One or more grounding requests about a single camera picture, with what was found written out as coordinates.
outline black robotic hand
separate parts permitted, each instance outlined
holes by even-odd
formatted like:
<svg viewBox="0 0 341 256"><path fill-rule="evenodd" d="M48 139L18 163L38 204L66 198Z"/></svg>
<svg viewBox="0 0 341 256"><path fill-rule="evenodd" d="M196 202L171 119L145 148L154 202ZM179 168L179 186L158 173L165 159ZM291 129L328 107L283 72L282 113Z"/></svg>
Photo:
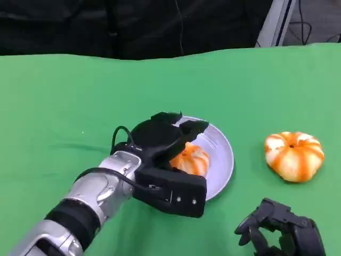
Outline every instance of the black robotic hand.
<svg viewBox="0 0 341 256"><path fill-rule="evenodd" d="M182 114L158 113L138 124L128 132L127 141L118 144L115 144L116 129L110 154L123 150L141 158L142 167L135 171L133 197L166 213L198 218L204 213L206 179L172 168L169 161L185 149L186 142L202 133L208 123L186 121L175 126L181 118Z"/></svg>
<svg viewBox="0 0 341 256"><path fill-rule="evenodd" d="M241 235L239 245L253 243L255 256L326 256L319 230L312 219L294 215L291 208L270 199L260 206L235 230ZM281 249L269 247L259 227L279 230Z"/></svg>

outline green cloth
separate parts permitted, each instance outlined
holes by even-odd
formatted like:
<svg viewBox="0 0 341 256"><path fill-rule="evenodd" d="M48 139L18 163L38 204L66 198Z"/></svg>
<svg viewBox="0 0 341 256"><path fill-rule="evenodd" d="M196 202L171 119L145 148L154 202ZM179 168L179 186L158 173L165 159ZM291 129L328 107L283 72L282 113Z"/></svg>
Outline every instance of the green cloth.
<svg viewBox="0 0 341 256"><path fill-rule="evenodd" d="M339 255L340 60L336 44L148 61L0 57L0 255L108 155L116 126L132 129L159 111L221 129L236 158L230 182L201 219L130 199L86 255L251 256L252 245L239 247L233 232L264 197L314 219L327 255ZM267 167L264 140L281 131L321 141L326 160L310 182L287 184ZM268 237L275 243L278 236Z"/></svg>

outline orange and white pumpkin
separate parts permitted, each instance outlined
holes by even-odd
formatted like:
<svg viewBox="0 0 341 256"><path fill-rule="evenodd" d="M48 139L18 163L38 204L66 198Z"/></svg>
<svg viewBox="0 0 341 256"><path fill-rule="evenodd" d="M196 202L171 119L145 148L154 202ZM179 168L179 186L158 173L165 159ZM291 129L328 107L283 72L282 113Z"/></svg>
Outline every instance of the orange and white pumpkin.
<svg viewBox="0 0 341 256"><path fill-rule="evenodd" d="M187 142L185 149L170 161L170 165L188 174L205 176L208 171L208 154L199 146Z"/></svg>
<svg viewBox="0 0 341 256"><path fill-rule="evenodd" d="M267 164L291 182L310 180L324 161L321 143L306 133L281 132L265 140Z"/></svg>

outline robotic arm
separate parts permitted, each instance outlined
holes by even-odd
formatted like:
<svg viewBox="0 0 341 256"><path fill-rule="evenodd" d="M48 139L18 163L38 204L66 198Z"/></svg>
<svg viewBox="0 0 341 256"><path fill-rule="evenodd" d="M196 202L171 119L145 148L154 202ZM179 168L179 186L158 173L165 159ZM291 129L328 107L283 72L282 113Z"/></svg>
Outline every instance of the robotic arm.
<svg viewBox="0 0 341 256"><path fill-rule="evenodd" d="M281 249L268 246L258 230L260 227L282 233L279 238ZM290 207L268 198L246 217L235 234L241 235L239 245L253 243L255 256L326 256L316 223L307 217L296 216Z"/></svg>
<svg viewBox="0 0 341 256"><path fill-rule="evenodd" d="M204 213L206 179L173 169L169 161L187 141L208 126L181 114L159 113L129 133L115 130L110 156L83 172L70 193L13 249L10 256L81 256L106 221L131 196L163 212L200 217ZM115 144L119 129L127 142Z"/></svg>

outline white plate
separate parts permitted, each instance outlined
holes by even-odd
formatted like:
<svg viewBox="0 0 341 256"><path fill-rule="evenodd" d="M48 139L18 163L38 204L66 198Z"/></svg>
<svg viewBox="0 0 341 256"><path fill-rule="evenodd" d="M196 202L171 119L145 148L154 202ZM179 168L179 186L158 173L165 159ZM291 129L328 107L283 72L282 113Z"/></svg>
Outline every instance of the white plate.
<svg viewBox="0 0 341 256"><path fill-rule="evenodd" d="M183 116L175 125L179 126L188 120L199 121L201 119ZM199 134L192 143L200 146L209 156L209 168L206 175L206 201L208 201L218 195L230 180L234 165L232 147L224 134L212 124L209 124L204 133Z"/></svg>

